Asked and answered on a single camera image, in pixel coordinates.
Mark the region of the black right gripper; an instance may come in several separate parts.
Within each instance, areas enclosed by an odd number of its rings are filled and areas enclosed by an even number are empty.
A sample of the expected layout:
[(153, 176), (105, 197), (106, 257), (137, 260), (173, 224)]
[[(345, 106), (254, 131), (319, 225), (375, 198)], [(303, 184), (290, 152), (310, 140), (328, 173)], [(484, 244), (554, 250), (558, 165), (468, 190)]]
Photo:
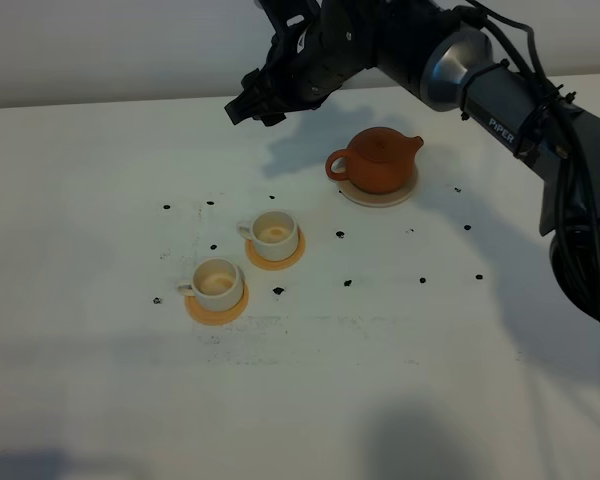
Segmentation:
[(315, 109), (346, 81), (375, 68), (390, 1), (261, 1), (274, 37), (264, 67), (246, 74), (225, 106), (233, 125), (272, 127)]

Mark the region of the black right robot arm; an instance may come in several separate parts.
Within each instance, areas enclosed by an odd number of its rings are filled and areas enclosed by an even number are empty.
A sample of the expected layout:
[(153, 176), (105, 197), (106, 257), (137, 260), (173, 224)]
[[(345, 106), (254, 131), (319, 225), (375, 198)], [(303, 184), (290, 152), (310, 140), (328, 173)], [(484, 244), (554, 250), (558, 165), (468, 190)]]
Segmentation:
[(233, 123), (267, 126), (318, 108), (377, 68), (436, 111), (460, 110), (544, 183), (539, 229), (569, 300), (600, 321), (600, 118), (522, 55), (505, 19), (469, 1), (266, 1), (274, 36), (263, 67), (226, 108)]

